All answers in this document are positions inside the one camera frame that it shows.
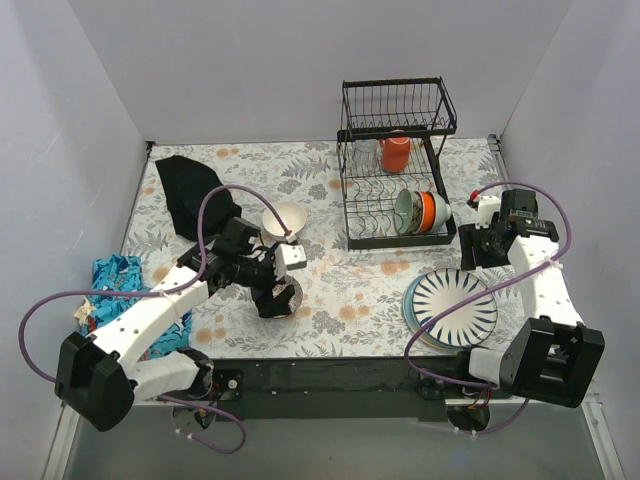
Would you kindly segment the green celadon bowl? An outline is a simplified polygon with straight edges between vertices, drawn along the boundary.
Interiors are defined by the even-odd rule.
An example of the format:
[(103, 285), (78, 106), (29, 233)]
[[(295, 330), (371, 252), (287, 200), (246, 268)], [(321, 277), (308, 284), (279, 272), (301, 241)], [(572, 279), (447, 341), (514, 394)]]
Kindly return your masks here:
[(393, 219), (396, 232), (399, 235), (410, 234), (413, 231), (413, 197), (410, 190), (403, 189), (397, 195)]

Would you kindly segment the cream pink bowl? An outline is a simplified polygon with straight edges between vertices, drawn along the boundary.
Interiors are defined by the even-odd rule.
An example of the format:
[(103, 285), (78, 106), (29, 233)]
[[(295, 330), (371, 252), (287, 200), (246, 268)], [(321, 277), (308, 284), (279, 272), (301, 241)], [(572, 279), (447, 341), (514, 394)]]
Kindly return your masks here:
[[(307, 212), (300, 204), (291, 201), (280, 201), (274, 203), (273, 206), (292, 234), (297, 235), (304, 229), (307, 222)], [(266, 208), (263, 212), (262, 225), (264, 230), (272, 237), (285, 238), (285, 230), (269, 208)]]

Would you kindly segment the white bowl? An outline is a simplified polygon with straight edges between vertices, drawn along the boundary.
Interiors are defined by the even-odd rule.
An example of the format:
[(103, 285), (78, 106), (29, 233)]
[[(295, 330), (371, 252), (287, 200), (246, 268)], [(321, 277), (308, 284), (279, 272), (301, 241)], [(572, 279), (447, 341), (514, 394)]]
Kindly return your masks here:
[(434, 200), (434, 222), (431, 228), (433, 233), (439, 231), (446, 222), (451, 218), (452, 210), (450, 205), (444, 200), (444, 198), (437, 194), (432, 194)]

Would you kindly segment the black wire dish rack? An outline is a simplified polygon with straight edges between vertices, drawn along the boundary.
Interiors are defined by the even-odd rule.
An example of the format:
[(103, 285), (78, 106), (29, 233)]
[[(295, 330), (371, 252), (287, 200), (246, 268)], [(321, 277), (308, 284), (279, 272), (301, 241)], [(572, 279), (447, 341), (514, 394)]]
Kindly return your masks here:
[(337, 153), (350, 250), (446, 245), (456, 233), (423, 202), (446, 201), (440, 153), (457, 130), (444, 80), (345, 81)]

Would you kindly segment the clear faceted glass tumbler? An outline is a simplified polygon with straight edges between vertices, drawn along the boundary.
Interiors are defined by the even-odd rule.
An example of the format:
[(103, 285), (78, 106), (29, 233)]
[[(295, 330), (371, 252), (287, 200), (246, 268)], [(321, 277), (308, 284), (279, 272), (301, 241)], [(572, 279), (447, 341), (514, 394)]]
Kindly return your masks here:
[(376, 140), (356, 140), (353, 142), (352, 158), (357, 166), (369, 168), (375, 164), (377, 159)]

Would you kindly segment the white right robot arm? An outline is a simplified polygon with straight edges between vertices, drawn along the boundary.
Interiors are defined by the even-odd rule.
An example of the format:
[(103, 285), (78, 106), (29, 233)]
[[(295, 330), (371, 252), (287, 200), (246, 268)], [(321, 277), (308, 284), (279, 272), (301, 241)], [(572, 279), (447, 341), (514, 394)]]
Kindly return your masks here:
[(512, 395), (575, 408), (587, 393), (605, 348), (603, 334), (585, 326), (558, 261), (556, 226), (538, 215), (536, 194), (510, 189), (500, 196), (473, 193), (477, 212), (460, 227), (461, 267), (510, 266), (524, 324), (505, 350), (472, 347), (452, 373), (454, 389), (475, 397), (489, 383)]

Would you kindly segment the orange bowl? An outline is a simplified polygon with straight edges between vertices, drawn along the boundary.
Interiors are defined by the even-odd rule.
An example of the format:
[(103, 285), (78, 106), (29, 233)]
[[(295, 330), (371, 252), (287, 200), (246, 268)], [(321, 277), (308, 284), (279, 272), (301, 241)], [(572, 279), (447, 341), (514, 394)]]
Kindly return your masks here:
[(436, 223), (436, 200), (434, 195), (430, 192), (419, 191), (419, 194), (422, 202), (422, 216), (418, 232), (428, 233)]

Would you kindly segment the orange ceramic mug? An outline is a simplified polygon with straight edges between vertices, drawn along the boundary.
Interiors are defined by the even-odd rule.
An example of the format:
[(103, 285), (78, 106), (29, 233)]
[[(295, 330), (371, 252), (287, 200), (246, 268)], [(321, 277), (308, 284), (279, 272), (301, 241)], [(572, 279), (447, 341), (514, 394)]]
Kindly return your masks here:
[(391, 173), (402, 172), (409, 163), (411, 142), (408, 137), (392, 137), (380, 139), (381, 166)]

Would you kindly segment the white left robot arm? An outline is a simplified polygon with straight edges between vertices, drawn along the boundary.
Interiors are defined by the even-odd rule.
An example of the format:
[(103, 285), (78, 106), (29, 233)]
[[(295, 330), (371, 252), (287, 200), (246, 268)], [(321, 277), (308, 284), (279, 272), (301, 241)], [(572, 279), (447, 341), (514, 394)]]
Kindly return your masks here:
[(211, 395), (214, 362), (180, 347), (146, 360), (146, 350), (181, 316), (229, 285), (250, 289), (262, 318), (295, 312), (292, 270), (306, 265), (294, 237), (269, 247), (260, 230), (240, 219), (182, 255), (152, 290), (107, 325), (87, 336), (69, 335), (60, 348), (55, 394), (98, 431), (105, 432), (138, 402), (177, 392), (189, 400)]

